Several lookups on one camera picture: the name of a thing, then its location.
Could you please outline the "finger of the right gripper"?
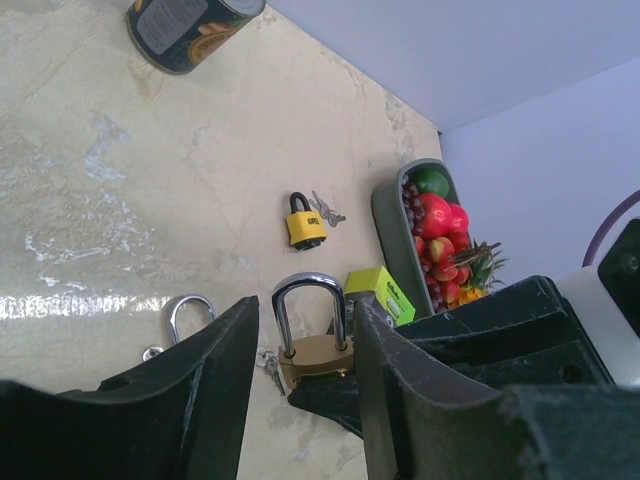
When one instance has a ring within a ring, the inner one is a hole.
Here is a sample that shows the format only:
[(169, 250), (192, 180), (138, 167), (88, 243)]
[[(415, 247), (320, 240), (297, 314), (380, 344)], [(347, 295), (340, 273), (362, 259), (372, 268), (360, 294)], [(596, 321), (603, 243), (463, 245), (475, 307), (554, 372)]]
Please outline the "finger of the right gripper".
[(363, 438), (357, 377), (354, 373), (303, 380), (289, 393), (288, 403), (329, 419)]

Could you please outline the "large brass padlock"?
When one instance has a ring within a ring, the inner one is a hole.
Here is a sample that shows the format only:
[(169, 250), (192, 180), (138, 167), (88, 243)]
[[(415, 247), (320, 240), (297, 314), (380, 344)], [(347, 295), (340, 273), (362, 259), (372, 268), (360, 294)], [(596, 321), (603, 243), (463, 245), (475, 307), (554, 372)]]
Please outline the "large brass padlock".
[[(160, 320), (166, 327), (168, 346), (177, 345), (183, 338), (196, 331), (196, 324), (206, 326), (215, 320), (216, 309), (209, 299), (200, 294), (183, 294), (169, 299), (160, 311)], [(141, 360), (151, 360), (166, 350), (160, 345), (151, 345), (144, 349)]]

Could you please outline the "silver keys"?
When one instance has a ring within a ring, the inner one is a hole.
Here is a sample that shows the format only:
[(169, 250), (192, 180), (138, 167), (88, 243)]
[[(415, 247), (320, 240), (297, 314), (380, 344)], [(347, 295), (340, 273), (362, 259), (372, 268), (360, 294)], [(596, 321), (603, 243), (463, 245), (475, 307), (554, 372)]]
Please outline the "silver keys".
[(335, 228), (339, 223), (346, 220), (344, 215), (331, 209), (315, 190), (312, 191), (312, 197), (309, 199), (309, 203), (332, 228)]

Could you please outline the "long shackle brass padlock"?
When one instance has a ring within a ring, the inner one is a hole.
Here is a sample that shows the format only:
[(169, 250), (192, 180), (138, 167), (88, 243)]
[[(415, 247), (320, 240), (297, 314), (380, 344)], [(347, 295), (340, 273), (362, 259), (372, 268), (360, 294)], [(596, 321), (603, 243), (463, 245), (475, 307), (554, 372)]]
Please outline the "long shackle brass padlock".
[[(319, 287), (331, 294), (334, 303), (332, 334), (293, 338), (286, 295), (301, 287)], [(345, 377), (354, 369), (354, 345), (346, 332), (346, 302), (337, 279), (319, 272), (290, 275), (274, 288), (271, 303), (281, 336), (279, 365), (290, 390), (310, 379)]]

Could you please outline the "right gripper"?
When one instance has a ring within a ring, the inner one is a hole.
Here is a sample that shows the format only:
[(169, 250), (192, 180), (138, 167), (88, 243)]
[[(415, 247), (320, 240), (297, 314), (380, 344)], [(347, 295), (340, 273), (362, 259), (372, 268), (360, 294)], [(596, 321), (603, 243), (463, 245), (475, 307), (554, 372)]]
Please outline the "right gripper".
[(531, 276), (480, 300), (396, 328), (430, 356), (413, 367), (432, 395), (511, 385), (611, 385), (614, 380), (555, 283)]

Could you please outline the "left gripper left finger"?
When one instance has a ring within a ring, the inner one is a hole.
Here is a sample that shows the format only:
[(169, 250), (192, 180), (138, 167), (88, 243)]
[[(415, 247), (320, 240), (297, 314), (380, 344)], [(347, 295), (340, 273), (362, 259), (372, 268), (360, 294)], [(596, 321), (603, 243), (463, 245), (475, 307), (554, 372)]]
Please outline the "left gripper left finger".
[(245, 297), (95, 391), (2, 381), (2, 478), (236, 478), (258, 333)]

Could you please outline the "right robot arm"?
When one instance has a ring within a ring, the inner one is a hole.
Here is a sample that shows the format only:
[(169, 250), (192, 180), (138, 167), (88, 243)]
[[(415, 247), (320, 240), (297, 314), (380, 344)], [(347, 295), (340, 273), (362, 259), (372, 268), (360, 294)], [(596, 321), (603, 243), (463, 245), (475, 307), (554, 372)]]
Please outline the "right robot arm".
[(434, 366), (411, 366), (432, 397), (428, 430), (502, 436), (527, 415), (592, 432), (639, 422), (639, 252), (632, 221), (598, 266), (532, 276), (401, 326)]

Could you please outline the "yellow padlock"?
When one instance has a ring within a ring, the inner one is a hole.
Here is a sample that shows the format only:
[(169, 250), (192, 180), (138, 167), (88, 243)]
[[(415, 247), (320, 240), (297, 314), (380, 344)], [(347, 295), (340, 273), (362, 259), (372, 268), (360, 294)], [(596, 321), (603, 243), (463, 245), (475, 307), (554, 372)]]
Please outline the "yellow padlock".
[(319, 247), (327, 238), (327, 232), (318, 212), (311, 209), (307, 197), (301, 192), (289, 196), (290, 214), (285, 222), (290, 246), (298, 251)]

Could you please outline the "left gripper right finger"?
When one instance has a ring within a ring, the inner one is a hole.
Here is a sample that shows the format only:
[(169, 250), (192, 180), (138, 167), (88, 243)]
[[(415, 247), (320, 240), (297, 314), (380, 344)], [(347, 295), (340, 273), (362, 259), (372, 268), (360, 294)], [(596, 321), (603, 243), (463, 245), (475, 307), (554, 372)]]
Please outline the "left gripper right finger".
[(635, 479), (639, 391), (496, 390), (449, 368), (372, 310), (355, 313), (355, 368), (372, 479)]

